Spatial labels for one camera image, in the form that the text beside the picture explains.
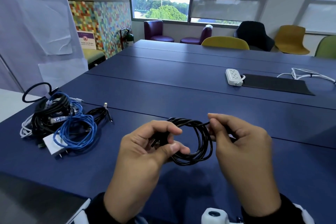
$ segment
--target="black mat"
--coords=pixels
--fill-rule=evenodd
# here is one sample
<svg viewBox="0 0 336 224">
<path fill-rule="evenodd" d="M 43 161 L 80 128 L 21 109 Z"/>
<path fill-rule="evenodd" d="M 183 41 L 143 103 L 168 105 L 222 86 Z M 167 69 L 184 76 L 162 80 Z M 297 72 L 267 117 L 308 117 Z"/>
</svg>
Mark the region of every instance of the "black mat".
<svg viewBox="0 0 336 224">
<path fill-rule="evenodd" d="M 291 93 L 312 95 L 312 92 L 307 88 L 306 82 L 303 80 L 294 80 L 287 78 L 277 78 L 272 76 L 262 76 L 254 74 L 244 74 L 243 86 L 259 88 L 265 90 L 285 91 Z"/>
</svg>

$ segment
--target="floor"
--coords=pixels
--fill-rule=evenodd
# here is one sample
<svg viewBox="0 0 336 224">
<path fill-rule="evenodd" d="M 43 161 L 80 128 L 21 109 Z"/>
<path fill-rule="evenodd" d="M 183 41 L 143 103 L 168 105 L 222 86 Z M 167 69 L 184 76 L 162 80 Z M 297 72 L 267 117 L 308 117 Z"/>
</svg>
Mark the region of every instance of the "floor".
<svg viewBox="0 0 336 224">
<path fill-rule="evenodd" d="M 22 93 L 0 89 L 0 122 L 29 104 Z M 38 97 L 28 95 L 32 100 Z M 66 223 L 86 200 L 0 173 L 0 224 Z"/>
</svg>

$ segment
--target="left hand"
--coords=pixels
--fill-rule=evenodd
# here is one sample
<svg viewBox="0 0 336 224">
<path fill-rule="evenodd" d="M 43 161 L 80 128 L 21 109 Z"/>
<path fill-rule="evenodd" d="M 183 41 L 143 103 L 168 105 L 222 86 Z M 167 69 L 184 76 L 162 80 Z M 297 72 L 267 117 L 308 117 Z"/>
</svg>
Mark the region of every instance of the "left hand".
<svg viewBox="0 0 336 224">
<path fill-rule="evenodd" d="M 169 131 L 168 144 L 157 150 L 149 145 L 155 132 Z M 152 120 L 123 137 L 112 180 L 104 196 L 104 205 L 118 222 L 126 223 L 144 207 L 153 192 L 161 167 L 180 151 L 189 154 L 190 149 L 174 141 L 182 129 L 168 121 Z"/>
</svg>

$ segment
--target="purple armchair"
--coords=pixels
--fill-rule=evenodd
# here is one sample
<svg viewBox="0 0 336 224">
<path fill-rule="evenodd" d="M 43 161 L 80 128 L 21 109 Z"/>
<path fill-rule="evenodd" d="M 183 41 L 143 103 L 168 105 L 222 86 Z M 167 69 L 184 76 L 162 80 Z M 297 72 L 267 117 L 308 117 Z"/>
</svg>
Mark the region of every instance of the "purple armchair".
<svg viewBox="0 0 336 224">
<path fill-rule="evenodd" d="M 201 45 L 204 41 L 204 39 L 211 37 L 212 36 L 212 26 L 206 25 L 205 28 L 202 31 L 201 37 L 200 38 L 195 38 L 195 37 L 185 37 L 182 38 L 180 43 L 182 44 L 198 44 Z"/>
<path fill-rule="evenodd" d="M 174 42 L 174 38 L 163 34 L 163 21 L 145 21 L 143 23 L 145 29 L 145 39 L 162 42 Z"/>
</svg>

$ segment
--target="green fire extinguisher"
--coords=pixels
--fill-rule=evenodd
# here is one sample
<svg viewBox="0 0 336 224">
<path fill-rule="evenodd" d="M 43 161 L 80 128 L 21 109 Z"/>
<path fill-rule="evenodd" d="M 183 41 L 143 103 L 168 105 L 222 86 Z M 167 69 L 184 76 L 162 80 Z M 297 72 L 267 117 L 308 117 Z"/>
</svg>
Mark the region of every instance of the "green fire extinguisher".
<svg viewBox="0 0 336 224">
<path fill-rule="evenodd" d="M 133 46 L 134 44 L 134 36 L 131 34 L 131 31 L 129 29 L 126 29 L 127 34 L 125 36 L 126 44 L 127 46 Z"/>
</svg>

